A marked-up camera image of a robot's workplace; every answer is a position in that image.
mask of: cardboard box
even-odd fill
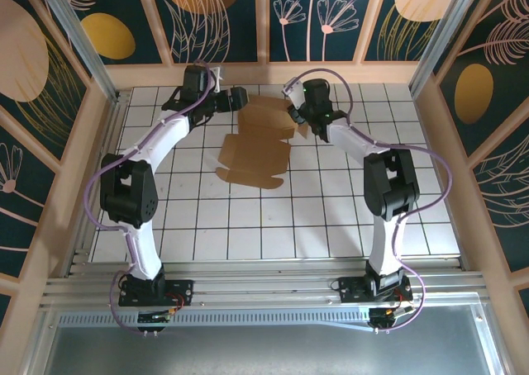
[[[218,160],[217,176],[227,183],[263,189],[279,188],[286,173],[290,144],[296,132],[307,137],[308,126],[299,126],[287,112],[291,104],[281,98],[250,96],[239,111],[239,134],[228,134]]]

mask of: flattened cardboard box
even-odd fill
[[[218,160],[227,169],[217,176],[227,183],[263,189],[279,188],[286,173],[290,144],[283,142],[298,131],[307,137],[306,124],[298,126],[287,112],[291,104],[281,98],[250,96],[239,111],[239,133],[226,135]]]

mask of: white grid mat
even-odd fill
[[[280,85],[245,86],[249,93],[283,97]],[[406,85],[351,84],[352,121],[386,142],[425,145]],[[157,120],[174,88],[135,88],[119,149],[132,146]],[[347,111],[345,88],[332,86],[336,109]],[[155,180],[160,203],[153,220],[155,243],[164,262],[219,259],[367,257],[373,216],[365,205],[361,166],[310,135],[293,146],[284,184],[274,190],[229,184],[216,176],[226,134],[237,132],[236,112],[217,114],[194,129],[159,166]],[[427,155],[413,153],[421,189],[419,206],[440,193]],[[111,223],[106,216],[104,224]],[[403,254],[458,254],[444,204],[412,216]],[[97,231],[93,262],[126,260],[121,232]]]

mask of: purple cable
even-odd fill
[[[350,129],[353,130],[357,135],[359,135],[363,139],[367,140],[370,144],[377,145],[377,146],[379,146],[381,148],[388,148],[388,149],[391,149],[391,150],[416,150],[416,151],[428,154],[432,158],[434,158],[435,160],[437,160],[439,163],[441,163],[443,165],[443,167],[445,168],[446,173],[448,175],[448,182],[446,184],[446,188],[443,191],[443,193],[436,200],[434,200],[431,203],[426,204],[423,207],[416,208],[415,210],[412,210],[412,211],[404,214],[403,216],[400,216],[397,219],[397,223],[396,223],[396,226],[395,226],[395,231],[393,232],[393,237],[392,237],[392,240],[391,240],[391,247],[392,247],[392,250],[393,250],[393,255],[395,256],[395,259],[400,263],[400,265],[404,269],[406,269],[408,272],[412,273],[417,278],[417,280],[421,284],[422,296],[421,296],[421,302],[419,303],[419,307],[417,308],[415,313],[413,313],[413,315],[411,317],[409,317],[406,321],[404,321],[402,324],[395,325],[392,328],[379,329],[379,330],[382,330],[382,331],[386,331],[386,333],[389,333],[389,331],[398,330],[399,328],[403,328],[405,325],[408,325],[409,323],[414,321],[419,316],[419,314],[422,311],[422,308],[424,307],[424,301],[426,299],[426,293],[427,293],[426,285],[424,284],[424,280],[421,278],[421,276],[419,276],[419,273],[417,273],[415,270],[413,270],[412,268],[410,268],[409,266],[404,264],[401,261],[401,259],[400,259],[400,253],[397,252],[397,248],[395,247],[395,243],[397,241],[398,228],[400,227],[401,222],[404,219],[408,218],[409,216],[412,216],[413,214],[417,214],[418,212],[421,212],[423,210],[427,210],[428,208],[434,207],[437,203],[445,200],[446,197],[448,196],[448,193],[452,189],[454,176],[453,176],[453,174],[452,174],[452,172],[450,170],[450,166],[448,165],[448,163],[440,155],[436,154],[432,150],[427,150],[425,148],[421,148],[420,146],[415,146],[415,145],[387,144],[387,143],[384,143],[384,142],[379,142],[377,140],[373,140],[371,137],[369,137],[368,135],[364,134],[362,131],[358,130],[356,127],[354,127],[353,124],[350,122],[350,114],[353,111],[353,94],[352,94],[352,92],[350,90],[349,84],[347,84],[346,80],[343,79],[343,77],[339,73],[337,73],[337,72],[335,72],[335,71],[333,71],[331,69],[327,69],[327,68],[309,69],[308,71],[305,71],[302,74],[300,74],[292,82],[290,82],[290,84],[284,89],[284,91],[285,92],[288,91],[299,79],[301,79],[303,76],[311,74],[313,72],[326,72],[326,73],[332,74],[332,75],[336,76],[338,79],[340,79],[340,81],[344,84],[344,86],[346,87],[347,95],[349,96],[349,102],[350,102],[349,111],[347,112],[347,116],[346,116],[347,124],[349,125]]]
[[[142,332],[138,331],[138,330],[134,330],[133,328],[125,325],[121,320],[119,320],[119,318],[117,317],[117,313],[116,313],[116,310],[114,309],[114,300],[113,300],[113,297],[112,297],[112,291],[114,289],[114,286],[116,285],[116,282],[117,282],[117,278],[119,275],[121,274],[128,274],[131,272],[131,270],[134,268],[134,266],[136,266],[137,264],[137,252],[136,250],[134,249],[134,245],[132,244],[132,240],[131,240],[131,236],[127,233],[127,229],[125,226],[109,226],[109,225],[103,225],[101,222],[99,222],[95,216],[93,216],[92,214],[92,211],[90,210],[90,204],[89,204],[89,197],[90,197],[90,192],[92,191],[92,187],[93,185],[96,183],[96,181],[103,175],[105,174],[107,171],[111,170],[111,169],[114,169],[115,167],[119,166],[120,164],[122,164],[123,162],[126,162],[128,159],[130,159],[132,156],[134,156],[135,154],[139,153],[150,141],[150,139],[152,139],[152,137],[158,132],[159,129],[161,129],[165,123],[168,123],[168,122],[171,122],[173,119],[177,118],[178,116],[182,116],[186,113],[188,113],[189,111],[193,110],[194,108],[196,108],[197,106],[199,106],[207,97],[207,95],[209,94],[209,92],[211,91],[211,89],[214,87],[211,86],[211,70],[209,69],[209,66],[201,61],[201,60],[197,60],[195,61],[195,64],[201,64],[204,66],[204,68],[206,69],[207,71],[207,81],[206,81],[206,87],[207,89],[204,91],[204,93],[202,94],[202,96],[200,96],[200,98],[193,104],[191,104],[189,107],[185,107],[182,111],[179,111],[179,112],[176,112],[175,114],[169,116],[166,120],[162,120],[160,123],[158,123],[153,129],[152,131],[143,139],[142,142],[140,142],[138,144],[138,146],[136,148],[134,148],[129,154],[126,154],[125,156],[123,156],[122,158],[106,165],[105,167],[103,167],[102,169],[98,170],[88,181],[87,183],[87,186],[86,188],[84,189],[84,193],[83,193],[83,206],[84,206],[84,211],[86,212],[86,215],[88,216],[89,220],[96,226],[98,227],[99,229],[101,230],[122,230],[123,233],[125,233],[125,240],[126,240],[126,246],[129,250],[129,252],[131,253],[131,266],[129,267],[129,269],[126,271],[126,273],[122,270],[120,271],[117,271],[116,274],[114,275],[114,278],[112,280],[112,283],[111,283],[111,286],[110,286],[110,311],[112,312],[112,316],[114,317],[114,320],[116,321],[116,323],[119,324],[119,326],[121,328],[123,328],[124,330],[128,330],[130,332],[133,332],[134,334],[138,334],[138,335],[143,335]]]

